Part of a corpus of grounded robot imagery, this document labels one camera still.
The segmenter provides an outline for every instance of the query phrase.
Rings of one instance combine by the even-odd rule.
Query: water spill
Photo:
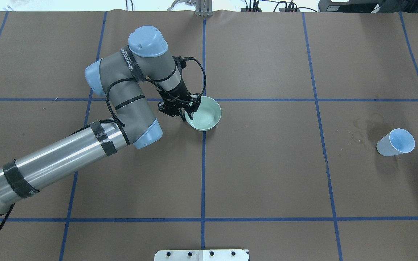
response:
[[[353,125],[359,130],[351,133],[351,139],[353,139],[355,143],[362,144],[367,148],[367,145],[374,147],[382,137],[394,129],[396,121],[393,121],[390,124],[385,121],[381,114],[373,113],[370,115],[369,119],[355,119]]]

